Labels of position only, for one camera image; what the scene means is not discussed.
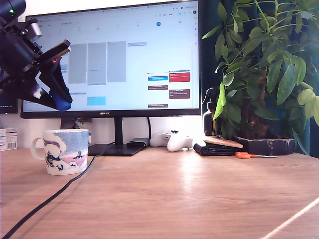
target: orange scissors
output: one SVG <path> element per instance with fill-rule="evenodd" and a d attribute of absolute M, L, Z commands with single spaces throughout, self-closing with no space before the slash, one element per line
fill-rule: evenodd
<path fill-rule="evenodd" d="M 246 153 L 246 152 L 236 152 L 236 157 L 237 158 L 277 158 L 277 156 L 266 156 L 266 155 L 256 155 L 256 154 L 249 154 L 249 153 Z"/>

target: monitor screen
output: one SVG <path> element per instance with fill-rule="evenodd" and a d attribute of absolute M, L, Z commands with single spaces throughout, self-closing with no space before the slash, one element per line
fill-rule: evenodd
<path fill-rule="evenodd" d="M 7 92 L 0 93 L 0 114 L 17 114 L 18 100 Z"/>
<path fill-rule="evenodd" d="M 32 18 L 39 21 L 43 52 L 71 42 L 61 70 L 73 103 L 59 113 L 23 101 L 21 116 L 200 114 L 197 0 L 27 16 Z"/>

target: spray bottle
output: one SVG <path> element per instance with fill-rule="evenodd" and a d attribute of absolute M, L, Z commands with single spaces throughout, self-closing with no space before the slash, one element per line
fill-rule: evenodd
<path fill-rule="evenodd" d="M 205 136 L 214 136 L 215 135 L 215 121 L 213 121 L 215 110 L 217 107 L 217 90 L 215 88 L 209 88 L 206 91 L 206 96 L 203 101 L 203 104 L 208 101 L 207 108 L 208 111 L 204 113 L 203 120 L 204 120 L 204 132 Z"/>

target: white box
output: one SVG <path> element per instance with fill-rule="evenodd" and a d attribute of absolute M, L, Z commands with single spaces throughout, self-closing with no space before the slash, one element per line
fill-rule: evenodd
<path fill-rule="evenodd" d="M 16 128 L 0 128 L 0 152 L 18 148 Z"/>

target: game controller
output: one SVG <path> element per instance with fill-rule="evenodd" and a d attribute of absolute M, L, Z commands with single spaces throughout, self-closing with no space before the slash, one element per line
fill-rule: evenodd
<path fill-rule="evenodd" d="M 193 139 L 172 130 L 171 133 L 162 133 L 154 136 L 150 140 L 151 147 L 164 147 L 167 146 L 169 152 L 176 152 L 182 148 L 192 148 Z"/>

